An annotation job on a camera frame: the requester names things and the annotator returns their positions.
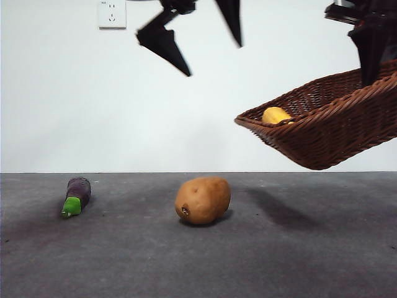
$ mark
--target white wall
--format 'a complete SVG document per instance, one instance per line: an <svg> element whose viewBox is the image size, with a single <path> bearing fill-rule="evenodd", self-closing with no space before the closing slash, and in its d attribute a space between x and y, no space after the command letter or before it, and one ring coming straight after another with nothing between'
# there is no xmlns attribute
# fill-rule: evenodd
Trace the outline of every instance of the white wall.
<svg viewBox="0 0 397 298"><path fill-rule="evenodd" d="M241 2L242 49L214 1L169 23L186 78L136 41L158 1L128 1L127 30L99 30L97 0L1 1L2 172L307 171L233 119L359 67L352 27L331 0ZM330 171L396 170L396 146Z"/></svg>

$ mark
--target basket rim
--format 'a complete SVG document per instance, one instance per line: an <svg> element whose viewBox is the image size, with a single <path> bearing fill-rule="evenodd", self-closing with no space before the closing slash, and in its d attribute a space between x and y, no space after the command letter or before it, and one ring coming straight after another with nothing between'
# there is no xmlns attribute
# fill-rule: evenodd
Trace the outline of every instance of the basket rim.
<svg viewBox="0 0 397 298"><path fill-rule="evenodd" d="M392 65L392 64L396 64L396 63L397 63L397 59L387 61L385 63L382 63L382 65L387 66L387 65ZM349 104L349 106L351 106L351 105L355 104L357 101L363 101L366 98L368 98L369 96L368 95L365 96L366 94L373 94L376 92L376 90L379 90L381 88L383 88L383 92L387 92L387 91L397 87L397 69L396 69L392 74L390 74L389 76L385 76L382 79L376 80L372 85L365 86L360 89L356 89L352 93L346 94L345 96L342 96L342 97L335 98L330 103L325 104L317 109L313 109L311 111L302 113L301 115L294 116L289 119L284 119L283 121L281 121L277 124L263 123L262 121L250 119L249 117L244 116L252 111L255 111L255 110L258 110L261 108L265 108L266 106L271 106L271 104L273 102L277 102L280 98L288 96L289 94L293 94L301 89L304 89L307 86L316 84L319 81L324 81L324 80L335 78L335 77L338 77L341 75L348 75L350 73L355 73L358 71L360 71L360 68L357 68L355 70L341 72L341 73L327 75L327 76L324 76L324 77L318 78L318 79L314 79L308 83L305 83L304 85L301 85L300 87L297 87L287 93L284 93L283 95L281 95L271 101L265 102L257 107L253 107L252 109L249 109L249 110L241 113L240 115L238 115L235 118L234 121L237 124L241 124L243 122L245 122L245 123L248 122L248 123L251 123L254 125L258 125L264 129L276 129L279 127L292 129L292 127L296 127L296 124L303 123L305 119L307 120L307 118L309 118L313 115L325 114L330 109L343 109L345 107L345 105L347 105L347 104ZM294 122L295 125L287 125L289 122Z"/></svg>

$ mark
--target gray carpet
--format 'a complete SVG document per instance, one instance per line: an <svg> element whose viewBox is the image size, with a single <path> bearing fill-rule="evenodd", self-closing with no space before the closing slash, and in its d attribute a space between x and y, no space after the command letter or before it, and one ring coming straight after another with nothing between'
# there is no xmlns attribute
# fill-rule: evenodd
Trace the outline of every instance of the gray carpet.
<svg viewBox="0 0 397 298"><path fill-rule="evenodd" d="M87 174L68 220L78 175L2 175L1 297L397 297L397 173L222 173L229 211L186 225L176 192L206 175Z"/></svg>

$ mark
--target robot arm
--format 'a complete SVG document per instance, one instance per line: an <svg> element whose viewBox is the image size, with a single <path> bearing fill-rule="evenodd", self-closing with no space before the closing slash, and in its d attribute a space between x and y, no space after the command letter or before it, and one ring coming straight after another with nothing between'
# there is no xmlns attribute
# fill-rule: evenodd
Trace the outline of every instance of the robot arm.
<svg viewBox="0 0 397 298"><path fill-rule="evenodd" d="M397 58L396 0L335 0L326 18L354 25L348 36L360 57L362 83L371 85L381 62Z"/></svg>
<svg viewBox="0 0 397 298"><path fill-rule="evenodd" d="M187 76L190 76L191 72L175 42L174 31L166 30L164 26L178 15L195 11L195 2L196 0L160 0L163 11L136 34L140 45L167 60ZM241 46L240 0L216 0L216 2L230 31Z"/></svg>
<svg viewBox="0 0 397 298"><path fill-rule="evenodd" d="M241 47L240 0L215 0L234 39ZM164 58L185 75L191 72L165 25L178 15L195 11L196 0L160 0L163 11L138 30L139 43ZM325 18L354 25L348 36L360 57L363 85L372 84L381 62L397 58L397 0L334 0Z"/></svg>

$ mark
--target toy eggplant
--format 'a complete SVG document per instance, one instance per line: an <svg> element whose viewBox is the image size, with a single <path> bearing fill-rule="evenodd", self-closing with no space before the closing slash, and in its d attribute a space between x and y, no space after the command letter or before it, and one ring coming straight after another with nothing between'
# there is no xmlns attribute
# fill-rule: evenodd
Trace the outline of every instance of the toy eggplant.
<svg viewBox="0 0 397 298"><path fill-rule="evenodd" d="M71 216L79 215L87 206L91 198L91 185L84 177L72 178L68 182L66 199L63 204L61 215L68 219Z"/></svg>

